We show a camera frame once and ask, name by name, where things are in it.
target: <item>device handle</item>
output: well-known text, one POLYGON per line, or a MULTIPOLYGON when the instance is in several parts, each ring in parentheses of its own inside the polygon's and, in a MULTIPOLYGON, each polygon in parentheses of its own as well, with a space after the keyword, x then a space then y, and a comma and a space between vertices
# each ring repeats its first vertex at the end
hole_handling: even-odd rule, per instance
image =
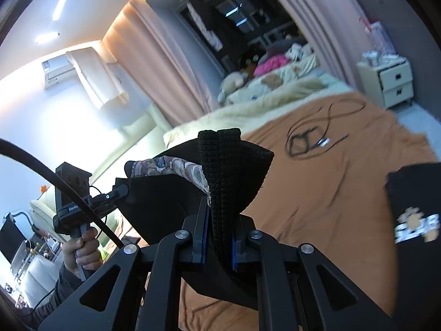
MULTIPOLYGON (((81 236, 90 229, 90 224, 83 224, 79 228, 75 228, 72 231, 71 238, 81 238, 81 236)), ((74 252, 75 259, 77 258, 77 251, 74 252)), ((90 276, 92 276, 93 271, 92 270, 86 270, 81 265, 78 265, 78 271, 80 274, 81 281, 86 281, 90 276)))

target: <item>floor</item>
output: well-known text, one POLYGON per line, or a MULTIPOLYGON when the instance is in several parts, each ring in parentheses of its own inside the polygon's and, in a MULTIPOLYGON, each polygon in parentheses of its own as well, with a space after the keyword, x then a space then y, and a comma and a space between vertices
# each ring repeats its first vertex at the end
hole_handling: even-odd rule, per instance
POLYGON ((412 106, 403 102, 391 109, 396 113, 398 121, 411 132, 426 134, 438 160, 441 160, 441 122, 415 102, 412 106))

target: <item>air conditioner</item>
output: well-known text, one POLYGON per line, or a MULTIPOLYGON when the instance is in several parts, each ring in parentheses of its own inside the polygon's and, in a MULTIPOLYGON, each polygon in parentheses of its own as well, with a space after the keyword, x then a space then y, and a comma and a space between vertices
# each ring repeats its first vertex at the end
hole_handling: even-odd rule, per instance
POLYGON ((45 73, 43 87, 49 88, 77 75, 75 68, 68 61, 66 54, 48 59, 41 63, 45 73))

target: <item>silver pivot bolt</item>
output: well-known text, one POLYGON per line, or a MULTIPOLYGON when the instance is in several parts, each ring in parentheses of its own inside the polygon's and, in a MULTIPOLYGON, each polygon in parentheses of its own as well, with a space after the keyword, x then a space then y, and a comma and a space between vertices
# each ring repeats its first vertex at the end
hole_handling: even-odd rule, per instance
POLYGON ((124 247, 124 253, 125 254, 133 254, 134 252, 136 252, 136 249, 138 247, 135 244, 128 244, 124 247))
POLYGON ((303 244, 300 247, 301 251, 305 254, 312 254, 314 252, 314 246, 310 245, 310 244, 303 244))
POLYGON ((175 236, 178 239, 186 239, 186 238, 188 238, 189 235, 190 235, 190 233, 186 230, 178 230, 177 232, 175 232, 175 236))
POLYGON ((250 238, 252 238, 252 239, 260 239, 262 236, 263 236, 263 233, 260 230, 250 231, 250 238))

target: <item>hand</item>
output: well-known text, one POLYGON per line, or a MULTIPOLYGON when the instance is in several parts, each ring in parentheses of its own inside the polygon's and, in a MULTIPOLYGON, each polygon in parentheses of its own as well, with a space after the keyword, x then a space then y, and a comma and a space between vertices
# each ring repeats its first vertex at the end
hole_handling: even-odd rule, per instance
POLYGON ((61 247, 66 269, 78 278, 81 278, 78 265, 82 265, 87 270, 97 270, 103 265, 103 259, 98 250, 100 242, 96 239, 97 235, 98 231, 90 228, 81 238, 70 239, 61 247))

